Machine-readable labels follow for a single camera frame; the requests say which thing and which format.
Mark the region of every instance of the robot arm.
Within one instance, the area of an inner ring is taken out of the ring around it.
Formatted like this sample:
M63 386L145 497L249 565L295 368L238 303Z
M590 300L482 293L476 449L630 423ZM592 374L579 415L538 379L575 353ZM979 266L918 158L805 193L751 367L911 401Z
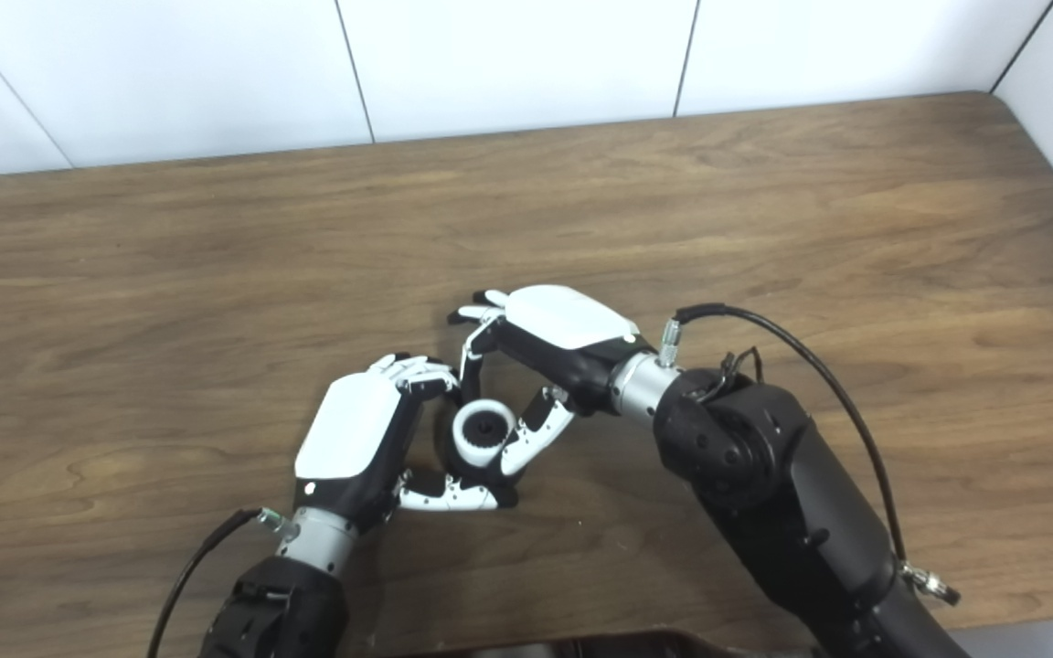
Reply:
M340 576L357 538L400 504L414 482L405 454L423 404L457 391L450 366L406 354L389 355L327 388L295 459L295 516L263 511L259 520L280 535L271 558L235 583L210 625L202 658L326 658L347 623ZM435 509L494 507L490 493L455 496L443 474L422 478L441 491L418 502Z
M909 565L898 542L901 555L894 553L889 531L798 400L726 363L676 366L689 315L669 322L657 353L627 318L569 287L475 300L489 304L451 317L479 322L462 355L466 400L480 396L475 364L500 350L568 392L573 413L611 413L651 430L661 463L691 484L769 599L798 616L833 658L968 658L914 587L952 603L956 593ZM793 346L827 372L810 350ZM842 401L846 393L836 393Z

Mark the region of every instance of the wooden table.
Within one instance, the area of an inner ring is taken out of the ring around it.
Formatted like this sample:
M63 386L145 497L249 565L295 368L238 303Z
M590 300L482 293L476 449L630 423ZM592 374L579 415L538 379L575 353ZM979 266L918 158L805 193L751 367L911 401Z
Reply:
M784 323L874 426L915 561L966 593L937 617L1053 617L1053 172L967 94L0 177L0 657L142 653L201 537L287 507L331 380L392 350L452 359L446 312L534 282L653 338L699 301ZM772 338L717 321L686 341L687 363L763 345L876 499L849 422ZM513 405L538 385L486 375ZM578 421L521 492L370 537L350 653L807 641L639 428ZM193 655L272 550L245 530L212 554L163 655Z

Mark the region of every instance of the robotic hand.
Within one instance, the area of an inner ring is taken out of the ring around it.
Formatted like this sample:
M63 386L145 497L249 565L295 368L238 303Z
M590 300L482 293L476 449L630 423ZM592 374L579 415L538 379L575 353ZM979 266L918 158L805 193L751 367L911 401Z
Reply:
M477 323L460 361L464 406L448 455L452 471L509 486L574 416L623 416L652 431L661 463L691 484L761 591L799 617L829 655L968 658L916 599L914 589L952 604L959 595L907 562L882 460L862 418L818 357L780 326L724 304L681 308L657 353L625 317L569 287L486 291L474 301L451 315L454 323ZM811 416L790 392L761 380L756 350L730 354L715 370L676 366L682 325L711 315L770 330L828 380L880 476L891 544ZM497 404L481 399L477 382L481 358L494 350L553 383L501 437L464 431ZM757 379L738 372L751 355Z
M259 513L280 535L279 550L235 583L205 633L202 658L330 657L347 623L339 576L360 534L402 504L496 507L484 486L463 490L445 475L425 478L436 493L412 491L417 478L404 462L422 405L457 387L450 366L406 354L384 356L331 384L295 459L295 517Z

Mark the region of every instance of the robotic finger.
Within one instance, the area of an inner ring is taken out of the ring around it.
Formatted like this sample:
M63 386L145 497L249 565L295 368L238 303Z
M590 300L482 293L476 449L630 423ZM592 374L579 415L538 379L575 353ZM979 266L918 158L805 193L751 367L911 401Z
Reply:
M567 393L544 386L521 418L501 401L480 398L454 416L444 446L450 475L411 470L398 484L408 510L463 511L514 507L523 467L568 427L574 412Z

